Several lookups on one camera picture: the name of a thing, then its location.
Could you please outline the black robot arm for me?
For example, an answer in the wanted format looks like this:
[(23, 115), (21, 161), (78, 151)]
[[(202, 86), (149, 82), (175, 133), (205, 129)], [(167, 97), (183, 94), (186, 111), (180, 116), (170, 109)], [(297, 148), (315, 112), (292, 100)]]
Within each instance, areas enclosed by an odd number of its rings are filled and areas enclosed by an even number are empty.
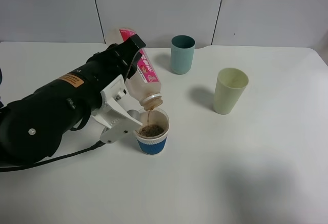
[(63, 134), (82, 129), (101, 107), (101, 91), (118, 76), (127, 79), (136, 72), (145, 46), (134, 34), (29, 96), (1, 106), (1, 163), (28, 167), (51, 157)]

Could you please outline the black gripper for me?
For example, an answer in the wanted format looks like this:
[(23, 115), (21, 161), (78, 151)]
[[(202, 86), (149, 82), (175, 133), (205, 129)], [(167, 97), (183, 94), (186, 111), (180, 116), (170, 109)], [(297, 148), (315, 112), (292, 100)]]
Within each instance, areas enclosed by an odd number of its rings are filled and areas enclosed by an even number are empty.
[(78, 87), (58, 79), (55, 82), (56, 96), (73, 101), (98, 101), (100, 92), (119, 75), (129, 78), (130, 71), (135, 65), (136, 55), (146, 44), (138, 35), (130, 36), (121, 44), (113, 44), (103, 52), (90, 57), (87, 62), (68, 73), (67, 76), (78, 77), (83, 83)]

